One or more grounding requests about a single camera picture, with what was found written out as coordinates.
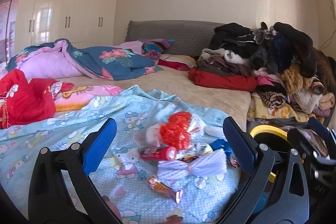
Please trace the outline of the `right hand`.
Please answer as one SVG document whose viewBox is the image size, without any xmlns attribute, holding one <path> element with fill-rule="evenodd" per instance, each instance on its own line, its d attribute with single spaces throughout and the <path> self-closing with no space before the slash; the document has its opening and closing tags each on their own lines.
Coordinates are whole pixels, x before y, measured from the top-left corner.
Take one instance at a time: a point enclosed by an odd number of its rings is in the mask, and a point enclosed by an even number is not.
<svg viewBox="0 0 336 224">
<path fill-rule="evenodd" d="M 102 199 L 105 201 L 105 203 L 107 204 L 107 206 L 110 208 L 110 210 L 113 211 L 114 215 L 120 220 L 122 221 L 122 217 L 121 214 L 118 210 L 118 208 L 116 207 L 115 204 L 113 204 L 108 196 L 102 196 Z"/>
</svg>

